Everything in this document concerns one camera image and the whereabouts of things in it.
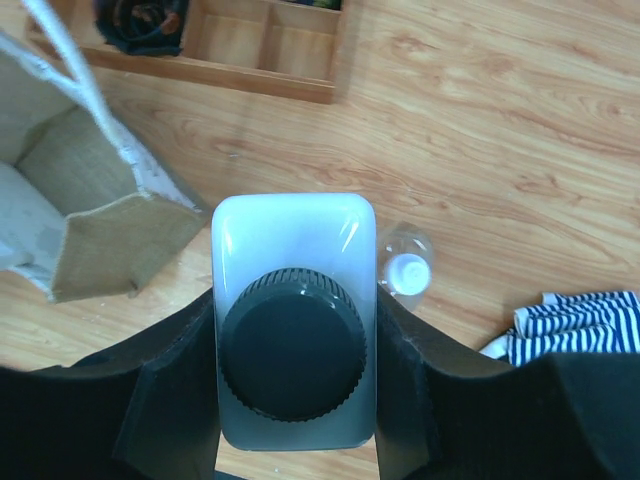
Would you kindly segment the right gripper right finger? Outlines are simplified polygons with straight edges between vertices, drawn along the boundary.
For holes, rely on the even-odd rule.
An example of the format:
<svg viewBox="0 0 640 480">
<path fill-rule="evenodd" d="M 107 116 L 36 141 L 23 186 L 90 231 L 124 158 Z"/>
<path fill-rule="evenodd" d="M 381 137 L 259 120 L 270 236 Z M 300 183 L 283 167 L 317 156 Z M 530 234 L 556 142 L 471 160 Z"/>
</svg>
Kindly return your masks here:
<svg viewBox="0 0 640 480">
<path fill-rule="evenodd" d="M 556 353 L 513 367 L 377 299 L 384 479 L 635 479 L 639 358 Z"/>
</svg>

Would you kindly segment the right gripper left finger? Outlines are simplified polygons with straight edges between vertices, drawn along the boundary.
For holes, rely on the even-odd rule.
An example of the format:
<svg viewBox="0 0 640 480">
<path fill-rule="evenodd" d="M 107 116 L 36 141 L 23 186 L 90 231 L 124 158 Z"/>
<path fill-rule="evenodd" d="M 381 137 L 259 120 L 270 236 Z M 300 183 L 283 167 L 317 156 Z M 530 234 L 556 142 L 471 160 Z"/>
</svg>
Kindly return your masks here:
<svg viewBox="0 0 640 480">
<path fill-rule="evenodd" d="M 211 479 L 213 295 L 70 367 L 1 369 L 4 479 Z"/>
</svg>

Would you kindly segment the blue striped cloth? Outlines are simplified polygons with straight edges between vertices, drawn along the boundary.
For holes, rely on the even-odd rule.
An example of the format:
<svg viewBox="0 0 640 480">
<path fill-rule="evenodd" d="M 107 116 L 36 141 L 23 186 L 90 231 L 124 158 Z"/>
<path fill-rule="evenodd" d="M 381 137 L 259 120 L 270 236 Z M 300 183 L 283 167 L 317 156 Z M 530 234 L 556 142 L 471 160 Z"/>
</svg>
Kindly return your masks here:
<svg viewBox="0 0 640 480">
<path fill-rule="evenodd" d="M 639 298 L 632 291 L 544 293 L 514 311 L 513 326 L 480 353 L 519 367 L 547 353 L 639 352 Z"/>
</svg>

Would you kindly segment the white bottle grey cap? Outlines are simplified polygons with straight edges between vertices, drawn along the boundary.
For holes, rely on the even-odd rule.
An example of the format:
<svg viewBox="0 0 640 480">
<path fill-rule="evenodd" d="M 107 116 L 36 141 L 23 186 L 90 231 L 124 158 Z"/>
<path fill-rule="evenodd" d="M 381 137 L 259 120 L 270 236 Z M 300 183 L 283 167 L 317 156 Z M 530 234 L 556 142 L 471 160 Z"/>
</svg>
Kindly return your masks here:
<svg viewBox="0 0 640 480">
<path fill-rule="evenodd" d="M 376 219 L 352 193 L 230 197 L 212 217 L 221 429 L 248 451 L 375 430 Z"/>
</svg>

